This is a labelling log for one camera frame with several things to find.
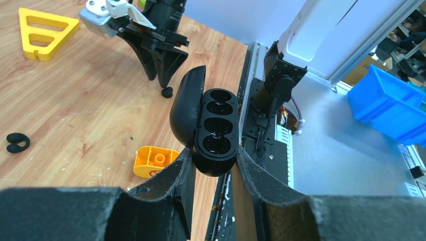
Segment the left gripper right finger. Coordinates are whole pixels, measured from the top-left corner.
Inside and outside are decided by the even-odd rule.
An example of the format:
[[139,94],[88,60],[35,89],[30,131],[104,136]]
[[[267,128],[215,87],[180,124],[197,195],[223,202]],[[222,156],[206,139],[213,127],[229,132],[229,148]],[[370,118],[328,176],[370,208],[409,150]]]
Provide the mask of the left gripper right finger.
[[425,240],[425,199],[305,195],[239,147],[232,169],[237,240]]

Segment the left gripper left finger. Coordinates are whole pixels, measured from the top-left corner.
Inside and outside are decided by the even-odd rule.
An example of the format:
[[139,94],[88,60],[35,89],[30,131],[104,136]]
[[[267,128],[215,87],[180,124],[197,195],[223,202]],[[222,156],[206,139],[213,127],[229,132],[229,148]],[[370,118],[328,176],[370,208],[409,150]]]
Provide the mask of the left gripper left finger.
[[8,188],[1,191],[1,240],[188,240],[192,151],[142,184]]

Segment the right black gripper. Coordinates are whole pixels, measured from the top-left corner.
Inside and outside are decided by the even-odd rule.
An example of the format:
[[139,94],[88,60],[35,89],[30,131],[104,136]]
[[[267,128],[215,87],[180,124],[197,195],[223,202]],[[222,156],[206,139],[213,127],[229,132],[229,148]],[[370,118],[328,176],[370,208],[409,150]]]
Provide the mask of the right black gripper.
[[136,53],[148,79],[154,80],[157,76],[161,88],[168,86],[172,76],[188,58],[188,53],[177,48],[156,48],[152,56],[144,45],[145,39],[138,35],[176,47],[187,47],[187,37],[177,32],[185,5],[186,1],[127,1],[120,6],[118,1],[112,1],[108,25],[113,30],[124,32],[123,40]]

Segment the black earbud charging case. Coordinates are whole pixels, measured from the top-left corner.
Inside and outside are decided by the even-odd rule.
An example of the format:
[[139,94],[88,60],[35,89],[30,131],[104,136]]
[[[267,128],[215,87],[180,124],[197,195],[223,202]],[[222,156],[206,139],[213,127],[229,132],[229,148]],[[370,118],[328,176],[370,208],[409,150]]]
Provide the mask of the black earbud charging case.
[[204,90],[206,66],[183,77],[170,111],[175,137],[192,150],[192,161],[203,174],[221,176],[231,170],[239,148],[237,97],[222,88]]

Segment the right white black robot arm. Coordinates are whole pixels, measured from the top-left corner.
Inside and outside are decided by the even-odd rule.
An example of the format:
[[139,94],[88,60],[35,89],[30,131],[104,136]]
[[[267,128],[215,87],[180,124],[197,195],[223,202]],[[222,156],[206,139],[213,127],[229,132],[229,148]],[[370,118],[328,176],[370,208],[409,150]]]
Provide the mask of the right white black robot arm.
[[[342,20],[353,1],[306,1],[301,11],[269,49],[264,59],[263,94],[253,100],[260,111],[277,111],[290,100],[292,89],[305,75],[309,62]],[[187,59],[180,50],[188,39],[177,28],[186,1],[146,1],[137,8],[132,1],[103,1],[113,35],[125,40],[136,52],[150,80],[158,79],[162,95],[172,96],[169,81]]]

